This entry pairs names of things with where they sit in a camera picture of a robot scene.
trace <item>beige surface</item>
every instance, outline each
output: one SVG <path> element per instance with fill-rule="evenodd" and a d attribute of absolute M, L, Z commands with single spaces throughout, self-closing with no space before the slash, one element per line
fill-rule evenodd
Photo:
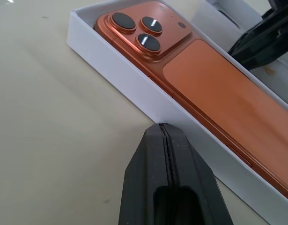
<path fill-rule="evenodd" d="M 94 0 L 14 1 L 0 0 L 0 225 L 117 224 L 152 121 L 66 45 L 70 11 Z M 234 224 L 265 224 L 219 186 Z"/>

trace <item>smartphone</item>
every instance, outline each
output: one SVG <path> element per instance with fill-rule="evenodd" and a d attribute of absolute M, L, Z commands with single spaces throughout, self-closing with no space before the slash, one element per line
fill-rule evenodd
<path fill-rule="evenodd" d="M 148 1 L 100 16 L 94 30 L 288 198 L 288 112 L 185 19 Z"/>

